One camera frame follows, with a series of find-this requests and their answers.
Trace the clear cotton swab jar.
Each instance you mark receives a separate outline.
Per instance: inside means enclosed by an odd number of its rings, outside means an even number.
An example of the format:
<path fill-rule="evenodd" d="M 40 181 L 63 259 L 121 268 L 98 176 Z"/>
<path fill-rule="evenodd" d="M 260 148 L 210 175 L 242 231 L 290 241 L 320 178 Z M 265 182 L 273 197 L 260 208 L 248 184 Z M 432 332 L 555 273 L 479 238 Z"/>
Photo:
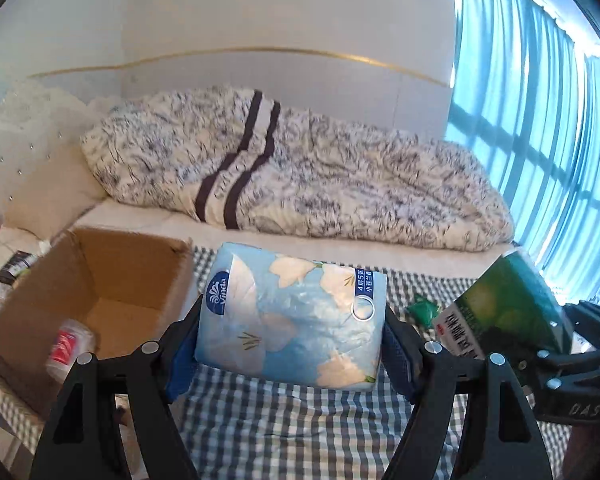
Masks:
<path fill-rule="evenodd" d="M 62 384 L 74 361 L 85 352 L 93 352 L 96 338 L 92 331 L 76 320 L 65 320 L 58 328 L 45 362 L 46 372 Z"/>

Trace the green white medicine box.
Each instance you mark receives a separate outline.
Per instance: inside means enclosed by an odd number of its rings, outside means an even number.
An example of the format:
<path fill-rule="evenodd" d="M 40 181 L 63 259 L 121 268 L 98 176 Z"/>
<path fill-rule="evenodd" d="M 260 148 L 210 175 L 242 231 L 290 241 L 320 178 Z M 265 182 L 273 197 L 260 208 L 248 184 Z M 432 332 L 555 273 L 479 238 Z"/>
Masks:
<path fill-rule="evenodd" d="M 540 350 L 568 354 L 573 334 L 565 311 L 520 248 L 499 256 L 432 320 L 432 328 L 454 356 L 485 359 L 496 352 L 512 364 Z"/>

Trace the blue floral tissue pack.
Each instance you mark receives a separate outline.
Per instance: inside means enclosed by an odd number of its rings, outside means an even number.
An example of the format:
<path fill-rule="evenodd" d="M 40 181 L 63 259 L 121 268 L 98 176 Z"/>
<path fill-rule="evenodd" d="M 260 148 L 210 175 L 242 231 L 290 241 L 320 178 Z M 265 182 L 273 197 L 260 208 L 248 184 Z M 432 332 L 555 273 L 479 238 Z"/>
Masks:
<path fill-rule="evenodd" d="M 272 382 L 370 390 L 385 274 L 223 244 L 202 290 L 196 360 Z"/>

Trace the checkered bed cloth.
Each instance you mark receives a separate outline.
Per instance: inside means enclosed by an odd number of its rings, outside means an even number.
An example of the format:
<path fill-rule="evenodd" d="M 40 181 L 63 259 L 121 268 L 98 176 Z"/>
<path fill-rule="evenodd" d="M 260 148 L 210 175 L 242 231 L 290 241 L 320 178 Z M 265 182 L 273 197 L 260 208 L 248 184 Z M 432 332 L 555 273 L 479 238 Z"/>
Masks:
<path fill-rule="evenodd" d="M 369 393 L 276 385 L 201 367 L 178 418 L 206 479 L 377 479 L 411 405 L 380 375 Z"/>

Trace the brown cardboard box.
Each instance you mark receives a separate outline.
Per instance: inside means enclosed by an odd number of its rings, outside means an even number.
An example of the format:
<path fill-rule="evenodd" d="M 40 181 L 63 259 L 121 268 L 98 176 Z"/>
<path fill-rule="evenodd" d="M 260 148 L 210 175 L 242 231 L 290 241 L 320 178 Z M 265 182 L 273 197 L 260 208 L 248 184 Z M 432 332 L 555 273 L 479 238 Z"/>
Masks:
<path fill-rule="evenodd" d="M 188 240 L 75 228 L 56 240 L 0 311 L 0 378 L 40 419 L 59 382 L 45 362 L 62 323 L 96 337 L 96 356 L 126 356 L 180 316 L 193 276 Z"/>

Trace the black small box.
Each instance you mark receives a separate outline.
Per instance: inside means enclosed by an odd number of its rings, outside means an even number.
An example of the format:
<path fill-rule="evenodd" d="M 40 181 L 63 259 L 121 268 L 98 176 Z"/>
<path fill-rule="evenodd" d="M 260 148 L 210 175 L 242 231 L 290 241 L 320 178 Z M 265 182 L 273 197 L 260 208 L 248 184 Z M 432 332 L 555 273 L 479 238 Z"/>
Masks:
<path fill-rule="evenodd" d="M 4 283 L 17 281 L 21 274 L 36 263 L 36 260 L 38 260 L 38 257 L 35 254 L 17 250 L 1 267 L 0 279 Z"/>

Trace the beige pillow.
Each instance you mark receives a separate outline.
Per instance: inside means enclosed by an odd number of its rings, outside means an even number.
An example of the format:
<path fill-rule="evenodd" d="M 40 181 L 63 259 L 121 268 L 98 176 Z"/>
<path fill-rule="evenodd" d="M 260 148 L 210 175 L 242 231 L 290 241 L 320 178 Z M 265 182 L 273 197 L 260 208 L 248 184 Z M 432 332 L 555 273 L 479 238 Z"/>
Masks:
<path fill-rule="evenodd" d="M 69 144 L 36 165 L 6 207 L 6 226 L 53 240 L 108 194 L 88 168 L 79 144 Z"/>

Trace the blue window curtain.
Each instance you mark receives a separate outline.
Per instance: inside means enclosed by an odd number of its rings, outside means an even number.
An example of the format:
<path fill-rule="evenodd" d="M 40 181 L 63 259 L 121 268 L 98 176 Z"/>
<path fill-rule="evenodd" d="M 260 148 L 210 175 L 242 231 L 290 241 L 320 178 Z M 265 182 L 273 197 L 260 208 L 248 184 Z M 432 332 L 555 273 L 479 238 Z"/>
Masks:
<path fill-rule="evenodd" d="M 600 300 L 600 51 L 543 0 L 455 0 L 446 137 L 486 168 L 565 301 Z"/>

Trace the floral patterned duvet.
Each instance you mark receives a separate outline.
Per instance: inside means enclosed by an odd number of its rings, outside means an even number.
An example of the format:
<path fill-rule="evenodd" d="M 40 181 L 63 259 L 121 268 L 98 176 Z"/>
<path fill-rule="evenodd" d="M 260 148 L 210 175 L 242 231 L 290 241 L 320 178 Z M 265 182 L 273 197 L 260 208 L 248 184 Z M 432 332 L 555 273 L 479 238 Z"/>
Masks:
<path fill-rule="evenodd" d="M 82 136 L 120 203 L 227 230 L 483 252 L 509 243 L 504 198 L 467 148 L 285 106 L 261 91 L 163 91 Z"/>

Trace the white tufted headboard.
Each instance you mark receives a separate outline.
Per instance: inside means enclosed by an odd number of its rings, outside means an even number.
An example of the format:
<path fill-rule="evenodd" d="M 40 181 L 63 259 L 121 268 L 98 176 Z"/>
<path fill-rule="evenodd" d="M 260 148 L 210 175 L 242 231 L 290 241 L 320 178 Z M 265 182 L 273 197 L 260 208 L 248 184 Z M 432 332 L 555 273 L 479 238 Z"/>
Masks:
<path fill-rule="evenodd" d="M 62 88 L 39 79 L 0 88 L 0 218 L 35 169 L 78 144 L 121 101 L 109 89 Z"/>

